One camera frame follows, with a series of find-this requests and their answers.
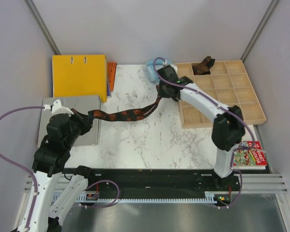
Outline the black orange floral tie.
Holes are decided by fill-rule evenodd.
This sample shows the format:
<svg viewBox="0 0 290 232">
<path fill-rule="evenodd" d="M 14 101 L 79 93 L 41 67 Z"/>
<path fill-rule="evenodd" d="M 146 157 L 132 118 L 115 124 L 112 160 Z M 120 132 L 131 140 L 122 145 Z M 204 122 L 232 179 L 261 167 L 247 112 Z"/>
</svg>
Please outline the black orange floral tie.
<svg viewBox="0 0 290 232">
<path fill-rule="evenodd" d="M 100 119 L 109 122 L 139 121 L 151 115 L 158 107 L 161 99 L 162 98 L 157 97 L 156 101 L 153 104 L 150 104 L 144 108 L 129 109 L 111 114 L 106 113 L 102 110 L 91 110 L 88 111 L 88 115 L 92 116 L 94 119 Z"/>
</svg>

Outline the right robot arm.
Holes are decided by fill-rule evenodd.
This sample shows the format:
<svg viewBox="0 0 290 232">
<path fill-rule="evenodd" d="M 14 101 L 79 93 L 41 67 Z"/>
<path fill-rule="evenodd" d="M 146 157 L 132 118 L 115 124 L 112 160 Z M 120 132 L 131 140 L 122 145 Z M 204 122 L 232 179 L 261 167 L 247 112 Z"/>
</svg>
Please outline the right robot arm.
<svg viewBox="0 0 290 232">
<path fill-rule="evenodd" d="M 245 134 L 241 109 L 236 105 L 230 107 L 217 101 L 188 77 L 179 78 L 171 65 L 155 72 L 159 78 L 159 96 L 190 104 L 213 124 L 211 138 L 217 147 L 217 155 L 214 165 L 216 175 L 211 182 L 215 189 L 225 189 L 232 175 L 232 152 Z"/>
</svg>

